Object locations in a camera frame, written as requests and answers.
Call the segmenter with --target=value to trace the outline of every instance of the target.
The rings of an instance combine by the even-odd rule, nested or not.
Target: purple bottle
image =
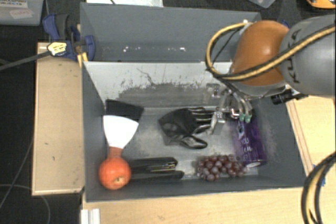
[[[251,168],[267,163],[264,145],[261,142],[260,131],[256,116],[249,123],[234,121],[233,138],[236,155],[243,161],[244,166]]]

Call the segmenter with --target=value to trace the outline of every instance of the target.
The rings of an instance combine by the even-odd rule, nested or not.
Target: orange object
[[[335,4],[331,3],[329,0],[315,0],[315,2],[307,0],[307,2],[314,8],[335,9]]]
[[[262,20],[250,25],[238,43],[231,67],[232,73],[255,67],[278,55],[281,42],[288,30],[286,26],[271,20]],[[280,70],[274,68],[242,83],[249,86],[267,86],[282,80]]]
[[[110,147],[109,157],[99,167],[100,182],[107,189],[120,189],[131,179],[131,168],[121,153],[122,148]]]

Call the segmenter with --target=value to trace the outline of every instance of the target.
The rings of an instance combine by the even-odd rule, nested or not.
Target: grapes
[[[216,179],[216,177],[215,177],[215,175],[213,175],[213,174],[209,174],[207,177],[206,177],[206,180],[207,181],[215,181],[215,179]]]
[[[216,166],[217,168],[221,168],[221,167],[223,166],[223,164],[222,164],[221,161],[216,161],[216,162],[215,162],[215,166]]]
[[[233,154],[228,155],[228,158],[230,162],[234,162],[236,160],[236,157]]]
[[[219,174],[218,167],[216,167],[216,166],[212,167],[211,170],[210,170],[210,172],[211,172],[212,174]]]
[[[205,167],[208,168],[208,169],[211,169],[213,166],[214,166],[214,163],[212,161],[207,161],[205,163]]]
[[[227,174],[232,178],[242,177],[247,168],[239,160],[233,154],[205,156],[197,162],[197,176],[209,182],[219,180],[220,174]]]
[[[230,168],[232,167],[232,162],[230,162],[230,161],[225,161],[225,162],[224,162],[224,166],[225,166],[226,169],[230,169]]]
[[[209,160],[212,161],[212,162],[215,162],[215,161],[217,161],[217,156],[215,156],[215,155],[210,156]]]

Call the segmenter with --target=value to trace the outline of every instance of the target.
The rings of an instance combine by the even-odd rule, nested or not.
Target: gray bin
[[[303,185],[306,175],[286,106],[273,105],[270,99],[253,102],[268,163],[250,169],[243,178],[223,178],[210,183],[195,175],[193,163],[198,157],[234,152],[229,125],[223,125],[214,135],[203,135],[208,143],[203,150],[164,144],[157,121],[161,116],[186,106],[214,108],[217,105],[218,99],[209,99],[206,88],[207,83],[218,83],[205,70],[206,44],[214,32],[243,19],[254,21],[260,16],[222,10],[82,4],[82,34],[94,35],[97,42],[95,61],[85,62],[82,69],[87,202]],[[230,42],[219,63],[224,69],[230,65],[236,41]],[[171,50],[181,48],[181,44],[183,51]],[[127,45],[140,49],[124,51]],[[182,180],[130,182],[116,191],[101,186],[98,169],[108,148],[102,126],[106,99],[144,107],[138,131],[125,147],[123,157],[128,161],[175,157],[176,169],[185,172]]]

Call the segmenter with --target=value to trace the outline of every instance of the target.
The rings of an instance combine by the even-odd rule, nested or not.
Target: yellow label
[[[61,56],[67,52],[67,44],[65,42],[53,42],[48,46],[48,50],[53,56]]]

